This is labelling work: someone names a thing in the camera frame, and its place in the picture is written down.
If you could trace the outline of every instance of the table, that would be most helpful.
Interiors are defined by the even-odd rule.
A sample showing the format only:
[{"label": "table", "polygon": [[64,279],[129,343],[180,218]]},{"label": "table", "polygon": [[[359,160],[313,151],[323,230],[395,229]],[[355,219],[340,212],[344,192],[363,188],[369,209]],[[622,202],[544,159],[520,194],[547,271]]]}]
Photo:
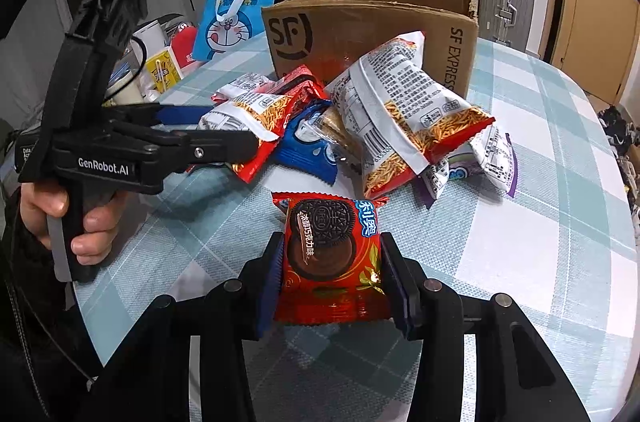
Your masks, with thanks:
[{"label": "table", "polygon": [[[208,104],[222,84],[273,70],[266,38],[218,56],[164,96]],[[638,362],[638,258],[622,180],[584,93],[546,63],[478,40],[468,100],[510,133],[519,180],[513,199],[483,177],[447,184],[427,211],[412,187],[390,194],[382,230],[405,256],[458,293],[513,296],[558,359],[593,421],[623,402]],[[102,362],[150,301],[206,293],[258,256],[283,216],[268,187],[314,186],[313,177],[270,167],[251,185],[225,170],[172,175],[153,212],[94,282],[76,284]],[[473,420],[475,350],[465,341],[463,420]],[[392,322],[275,326],[245,344],[260,421],[404,420],[420,343]],[[199,417],[192,389],[192,417]]]}]

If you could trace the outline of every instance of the silver suitcase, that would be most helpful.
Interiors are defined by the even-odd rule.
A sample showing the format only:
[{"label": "silver suitcase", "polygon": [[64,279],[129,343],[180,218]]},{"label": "silver suitcase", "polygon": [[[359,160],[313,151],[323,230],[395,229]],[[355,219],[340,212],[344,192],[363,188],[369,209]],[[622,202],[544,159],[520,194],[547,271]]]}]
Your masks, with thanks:
[{"label": "silver suitcase", "polygon": [[527,49],[534,0],[480,0],[480,38]]}]

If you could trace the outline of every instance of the doraemon cartoon character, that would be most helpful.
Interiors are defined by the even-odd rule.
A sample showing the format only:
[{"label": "doraemon cartoon character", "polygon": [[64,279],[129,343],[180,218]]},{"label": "doraemon cartoon character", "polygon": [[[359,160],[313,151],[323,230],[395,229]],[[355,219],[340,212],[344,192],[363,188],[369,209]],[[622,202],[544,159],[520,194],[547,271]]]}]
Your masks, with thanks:
[{"label": "doraemon cartoon character", "polygon": [[207,57],[211,59],[216,52],[222,54],[251,36],[251,22],[242,11],[226,16],[222,21],[214,19],[207,28],[207,44],[211,49]]}]

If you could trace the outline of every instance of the pile of shoes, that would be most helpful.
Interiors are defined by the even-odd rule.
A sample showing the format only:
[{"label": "pile of shoes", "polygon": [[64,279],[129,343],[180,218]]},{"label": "pile of shoes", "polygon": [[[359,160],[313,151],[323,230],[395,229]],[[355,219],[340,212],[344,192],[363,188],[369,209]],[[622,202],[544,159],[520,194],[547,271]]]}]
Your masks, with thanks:
[{"label": "pile of shoes", "polygon": [[636,182],[638,176],[634,165],[629,160],[628,152],[631,145],[640,145],[640,131],[636,130],[633,123],[627,123],[614,106],[598,112],[598,119],[618,162],[629,208],[634,211],[638,199],[638,183]]}]

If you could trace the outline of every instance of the hand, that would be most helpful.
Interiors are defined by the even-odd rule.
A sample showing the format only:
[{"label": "hand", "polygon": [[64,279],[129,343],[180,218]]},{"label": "hand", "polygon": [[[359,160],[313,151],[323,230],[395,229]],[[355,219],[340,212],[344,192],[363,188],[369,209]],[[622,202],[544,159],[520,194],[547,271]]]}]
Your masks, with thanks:
[{"label": "hand", "polygon": [[[128,196],[126,191],[117,191],[108,204],[92,209],[84,216],[84,235],[71,241],[71,250],[78,257],[78,263],[94,265],[109,254]],[[49,250],[51,239],[47,232],[47,215],[62,218],[68,205],[66,191],[53,180],[22,184],[22,222]]]}]

